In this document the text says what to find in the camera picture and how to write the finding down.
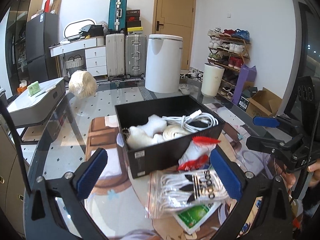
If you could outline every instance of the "human hand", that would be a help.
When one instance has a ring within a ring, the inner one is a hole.
[[[308,167],[308,172],[314,172],[311,178],[311,181],[309,183],[309,187],[314,187],[320,181],[320,159],[317,159],[316,163]],[[287,187],[292,188],[292,186],[296,183],[295,175],[293,173],[292,174],[286,173],[286,182],[287,182]]]

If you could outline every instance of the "bolt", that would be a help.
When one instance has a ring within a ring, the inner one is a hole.
[[[68,171],[68,172],[66,172],[66,173],[64,174],[64,177],[65,177],[66,179],[71,179],[71,178],[73,177],[73,173],[70,172],[70,171]]]
[[[277,176],[276,176],[276,181],[281,182],[281,181],[282,181],[281,176],[277,175]]]
[[[245,176],[248,178],[248,179],[252,179],[254,177],[254,174],[251,172],[251,171],[247,171],[245,173]]]
[[[43,177],[42,176],[37,177],[36,181],[40,183],[41,181],[43,181]]]

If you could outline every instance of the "refrigerator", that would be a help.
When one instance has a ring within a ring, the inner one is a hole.
[[[42,13],[26,25],[26,58],[31,83],[58,78],[49,47],[58,43],[58,15]]]

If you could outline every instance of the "open black shoebox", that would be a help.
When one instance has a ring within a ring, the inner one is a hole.
[[[148,117],[153,114],[156,114],[159,117],[188,116],[200,109],[203,113],[212,114],[219,123],[214,127],[197,133],[137,150],[129,149],[128,145],[124,143],[124,151],[127,154],[132,177],[134,179],[147,175],[155,170],[164,170],[177,165],[178,160],[182,157],[194,136],[208,136],[217,139],[224,126],[224,121],[216,113],[198,103],[191,96],[141,101],[117,105],[115,108],[119,122],[119,131],[124,141],[125,136],[122,131],[123,128],[144,125],[148,122]],[[199,127],[206,126],[201,122],[196,122],[195,125]]]

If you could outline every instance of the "blue gripper pad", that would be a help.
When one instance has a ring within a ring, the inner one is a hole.
[[[253,124],[264,127],[276,128],[280,125],[276,118],[260,117],[256,116],[253,118]]]
[[[242,197],[241,183],[216,149],[211,151],[210,163],[217,172],[229,196],[240,201]]]
[[[79,200],[89,197],[90,192],[99,179],[103,169],[107,165],[107,162],[108,154],[105,149],[102,149],[98,153],[98,156],[96,156],[95,160],[87,167],[83,175],[77,181],[76,190]]]

